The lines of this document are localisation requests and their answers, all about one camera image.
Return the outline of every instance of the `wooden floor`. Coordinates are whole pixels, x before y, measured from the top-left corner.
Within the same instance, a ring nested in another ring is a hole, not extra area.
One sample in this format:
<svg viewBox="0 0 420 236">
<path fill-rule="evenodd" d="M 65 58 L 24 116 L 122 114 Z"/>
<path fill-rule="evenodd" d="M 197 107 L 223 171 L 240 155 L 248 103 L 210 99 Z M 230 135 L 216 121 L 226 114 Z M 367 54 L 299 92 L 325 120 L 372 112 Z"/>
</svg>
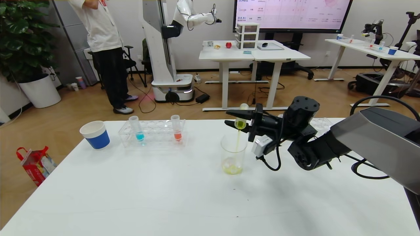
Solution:
<svg viewBox="0 0 420 236">
<path fill-rule="evenodd" d="M 274 106 L 288 106 L 295 96 L 303 95 L 317 100 L 320 104 L 320 111 L 317 117 L 347 117 L 350 111 L 350 104 L 356 102 L 366 95 L 349 91 L 347 83 L 353 80 L 353 76 L 365 70 L 345 70 L 338 71 L 337 77 L 345 78 L 341 81 L 309 81 L 307 74 L 297 72 L 294 76 L 281 76 L 280 82 L 286 86 L 284 90 L 278 90 Z M 232 74 L 233 80 L 250 79 L 249 72 L 243 71 L 245 75 Z M 326 78 L 328 70 L 316 70 L 315 78 Z M 218 80 L 218 72 L 201 72 L 203 81 Z M 138 78 L 134 83 L 143 91 L 148 91 L 150 86 L 145 89 Z M 258 87 L 269 86 L 268 84 L 257 84 Z M 179 106 L 172 104 L 158 104 L 156 109 L 148 114 L 140 112 L 137 102 L 130 102 L 127 105 L 135 110 L 134 115 L 142 120 L 162 120 L 169 119 L 173 114 L 179 114 L 185 119 L 225 119 L 232 118 L 224 112 L 202 112 L 204 107 L 221 106 L 221 85 L 204 84 L 199 87 L 210 95 L 210 100 L 204 104 L 194 106 Z M 241 103 L 252 101 L 249 95 L 254 91 L 254 84 L 230 84 L 229 85 L 229 106 L 239 106 Z M 144 95 L 134 86 L 129 84 L 130 94 Z M 62 101 L 52 107 L 36 109 L 30 108 L 25 111 L 11 125 L 0 128 L 1 138 L 1 228 L 15 214 L 19 207 L 35 191 L 36 186 L 28 177 L 24 169 L 19 165 L 16 157 L 16 149 L 25 147 L 27 149 L 42 149 L 48 146 L 48 153 L 56 163 L 60 163 L 67 154 L 82 140 L 79 129 L 82 125 L 90 121 L 119 121 L 126 120 L 128 116 L 116 115 L 112 112 L 105 91 L 100 89 L 100 85 L 89 87 L 78 92 L 68 91 L 66 88 L 59 91 Z M 257 102 L 265 104 L 265 94 L 257 92 Z M 404 101 L 412 105 L 416 110 L 420 110 L 420 99 L 404 97 Z M 409 115 L 401 105 L 395 102 L 389 109 Z M 141 103 L 144 112 L 151 111 L 154 107 L 153 102 L 146 98 Z M 273 111 L 272 114 L 278 115 L 282 112 Z"/>
</svg>

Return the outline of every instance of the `red liquid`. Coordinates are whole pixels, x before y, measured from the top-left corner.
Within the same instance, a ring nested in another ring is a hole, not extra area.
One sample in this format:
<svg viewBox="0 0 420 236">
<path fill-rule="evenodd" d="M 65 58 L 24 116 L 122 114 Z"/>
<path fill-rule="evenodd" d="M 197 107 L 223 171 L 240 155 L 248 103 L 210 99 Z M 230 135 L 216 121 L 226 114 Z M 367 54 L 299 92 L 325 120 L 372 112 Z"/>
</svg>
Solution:
<svg viewBox="0 0 420 236">
<path fill-rule="evenodd" d="M 173 134 L 175 136 L 175 139 L 177 141 L 180 141 L 182 139 L 182 134 Z"/>
</svg>

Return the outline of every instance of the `blue liquid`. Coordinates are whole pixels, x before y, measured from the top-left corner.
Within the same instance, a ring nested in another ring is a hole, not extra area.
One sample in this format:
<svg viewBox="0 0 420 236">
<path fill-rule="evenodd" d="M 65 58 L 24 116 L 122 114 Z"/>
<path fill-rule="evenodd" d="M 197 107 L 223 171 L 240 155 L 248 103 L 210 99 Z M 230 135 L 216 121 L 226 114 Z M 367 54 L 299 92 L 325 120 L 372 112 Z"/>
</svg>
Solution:
<svg viewBox="0 0 420 236">
<path fill-rule="evenodd" d="M 142 140 L 144 140 L 144 134 L 139 132 L 139 133 L 136 134 L 136 138 L 137 138 L 137 140 L 142 141 Z"/>
</svg>

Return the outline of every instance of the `black pants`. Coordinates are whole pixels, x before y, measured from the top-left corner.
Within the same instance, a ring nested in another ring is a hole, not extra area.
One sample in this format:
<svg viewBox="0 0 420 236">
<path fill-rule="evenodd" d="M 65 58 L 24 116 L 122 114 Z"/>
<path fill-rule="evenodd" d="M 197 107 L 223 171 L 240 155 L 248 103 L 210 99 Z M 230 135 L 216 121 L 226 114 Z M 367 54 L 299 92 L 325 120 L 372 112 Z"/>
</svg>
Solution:
<svg viewBox="0 0 420 236">
<path fill-rule="evenodd" d="M 127 70 L 123 60 L 123 49 L 104 50 L 93 53 L 93 60 L 99 67 L 102 83 L 109 102 L 115 109 L 123 108 L 128 97 Z"/>
</svg>

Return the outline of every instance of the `white t-shirt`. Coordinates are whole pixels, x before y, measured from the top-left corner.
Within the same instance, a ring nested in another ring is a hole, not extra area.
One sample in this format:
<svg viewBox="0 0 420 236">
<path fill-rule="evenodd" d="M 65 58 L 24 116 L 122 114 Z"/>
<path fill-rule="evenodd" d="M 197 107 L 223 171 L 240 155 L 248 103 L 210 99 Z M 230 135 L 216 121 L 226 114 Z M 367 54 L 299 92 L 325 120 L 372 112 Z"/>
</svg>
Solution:
<svg viewBox="0 0 420 236">
<path fill-rule="evenodd" d="M 87 43 L 92 52 L 122 47 L 122 39 L 106 0 L 99 0 L 96 10 L 84 6 L 84 0 L 69 0 L 69 3 L 88 32 Z"/>
</svg>

